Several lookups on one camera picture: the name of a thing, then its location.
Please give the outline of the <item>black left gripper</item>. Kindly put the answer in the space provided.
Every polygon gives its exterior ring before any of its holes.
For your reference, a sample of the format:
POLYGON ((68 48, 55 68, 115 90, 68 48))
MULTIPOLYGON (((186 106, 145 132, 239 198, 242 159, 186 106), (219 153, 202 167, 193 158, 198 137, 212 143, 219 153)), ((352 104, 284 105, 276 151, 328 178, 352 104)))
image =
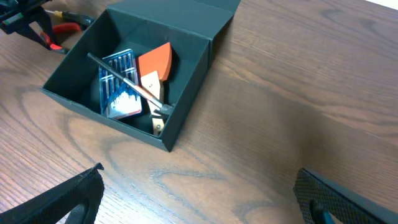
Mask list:
POLYGON ((1 0, 1 29, 6 34, 17 32, 50 50, 50 45, 29 24, 38 23, 51 43, 58 44, 50 16, 42 7, 51 0, 1 0))

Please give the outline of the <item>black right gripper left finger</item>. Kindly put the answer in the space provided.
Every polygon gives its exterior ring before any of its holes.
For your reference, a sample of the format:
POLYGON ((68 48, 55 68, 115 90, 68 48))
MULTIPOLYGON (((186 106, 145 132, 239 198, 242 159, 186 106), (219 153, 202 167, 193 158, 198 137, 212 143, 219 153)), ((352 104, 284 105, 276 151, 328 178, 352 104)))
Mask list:
POLYGON ((102 164, 68 179, 50 190, 1 214, 1 223, 66 223, 93 224, 104 193, 99 171, 102 164))

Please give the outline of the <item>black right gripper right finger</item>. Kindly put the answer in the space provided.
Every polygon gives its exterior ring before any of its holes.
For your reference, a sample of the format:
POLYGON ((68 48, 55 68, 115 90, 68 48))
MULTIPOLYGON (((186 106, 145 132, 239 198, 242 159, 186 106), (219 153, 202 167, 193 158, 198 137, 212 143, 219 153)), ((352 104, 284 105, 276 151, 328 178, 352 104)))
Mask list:
POLYGON ((306 224, 397 223, 395 212, 310 170, 298 171, 293 191, 306 224))

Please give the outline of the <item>blue precision screwdriver set case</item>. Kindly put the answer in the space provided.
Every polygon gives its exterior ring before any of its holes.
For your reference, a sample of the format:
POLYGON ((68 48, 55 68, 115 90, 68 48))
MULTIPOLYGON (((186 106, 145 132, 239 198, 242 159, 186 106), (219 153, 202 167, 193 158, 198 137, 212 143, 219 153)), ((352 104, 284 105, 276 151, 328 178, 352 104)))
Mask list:
MULTIPOLYGON (((126 49, 102 58, 135 84, 139 84, 135 54, 126 49)), ((141 96, 131 87, 99 67, 99 95, 101 114, 109 119, 122 119, 142 113, 141 96)))

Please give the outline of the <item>orange scraper with wooden handle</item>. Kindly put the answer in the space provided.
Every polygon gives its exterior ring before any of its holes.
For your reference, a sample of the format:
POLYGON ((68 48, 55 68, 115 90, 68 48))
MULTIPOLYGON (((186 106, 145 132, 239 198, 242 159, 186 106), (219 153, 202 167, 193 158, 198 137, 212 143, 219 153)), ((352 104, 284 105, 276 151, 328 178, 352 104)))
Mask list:
POLYGON ((164 86, 172 65, 172 47, 170 42, 147 52, 137 59, 141 86, 164 102, 164 86))

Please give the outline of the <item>small black handled claw hammer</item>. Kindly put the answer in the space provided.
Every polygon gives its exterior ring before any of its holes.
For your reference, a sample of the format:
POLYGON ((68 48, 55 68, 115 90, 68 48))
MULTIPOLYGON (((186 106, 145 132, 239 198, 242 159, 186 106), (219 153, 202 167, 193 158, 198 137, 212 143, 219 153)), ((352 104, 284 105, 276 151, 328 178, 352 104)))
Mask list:
POLYGON ((145 98, 148 102, 151 102, 155 105, 155 115, 154 118, 162 118, 167 119, 173 112, 174 107, 168 104, 161 103, 153 94, 149 93, 147 90, 141 88, 139 85, 133 83, 128 78, 122 76, 117 70, 111 68, 109 65, 104 63, 100 58, 93 55, 92 53, 88 53, 87 57, 96 62, 100 67, 105 69, 108 73, 112 74, 118 80, 124 82, 127 86, 132 88, 138 94, 140 94, 143 98, 145 98))

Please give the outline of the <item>dark green gift box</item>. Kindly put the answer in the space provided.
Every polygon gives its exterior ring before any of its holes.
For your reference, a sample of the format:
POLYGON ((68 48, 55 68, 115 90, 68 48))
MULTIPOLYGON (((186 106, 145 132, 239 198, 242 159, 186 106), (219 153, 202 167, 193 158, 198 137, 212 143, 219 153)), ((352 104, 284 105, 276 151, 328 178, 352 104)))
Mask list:
POLYGON ((120 1, 42 91, 64 107, 171 151, 239 0, 120 1))

